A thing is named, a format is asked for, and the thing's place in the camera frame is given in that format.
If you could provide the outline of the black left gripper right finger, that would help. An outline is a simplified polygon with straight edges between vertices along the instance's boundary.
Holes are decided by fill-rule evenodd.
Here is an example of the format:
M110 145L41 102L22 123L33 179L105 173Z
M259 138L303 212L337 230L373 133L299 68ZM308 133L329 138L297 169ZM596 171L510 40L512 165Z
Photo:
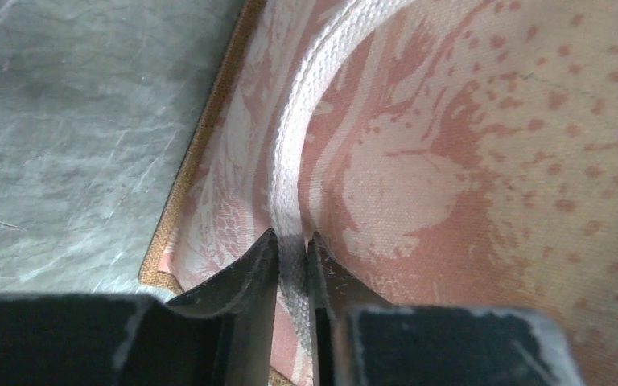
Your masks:
M396 305L315 233L307 246L317 385L583 384L559 326L524 308Z

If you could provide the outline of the burlap grocery bag pink print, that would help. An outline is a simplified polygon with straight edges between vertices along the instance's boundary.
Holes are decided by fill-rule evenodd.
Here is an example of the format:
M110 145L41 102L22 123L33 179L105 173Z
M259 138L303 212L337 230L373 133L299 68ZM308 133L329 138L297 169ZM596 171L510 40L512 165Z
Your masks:
M346 1L246 1L139 281L180 293L270 228L281 100ZM413 1L313 112L299 205L391 302L506 304L618 385L618 1Z

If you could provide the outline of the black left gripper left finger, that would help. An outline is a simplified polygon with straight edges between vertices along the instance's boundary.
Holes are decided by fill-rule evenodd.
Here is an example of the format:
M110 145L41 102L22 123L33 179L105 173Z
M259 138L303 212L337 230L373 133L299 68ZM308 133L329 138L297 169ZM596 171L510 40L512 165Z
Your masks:
M278 242L266 231L168 302L0 293L0 385L265 385L277 278Z

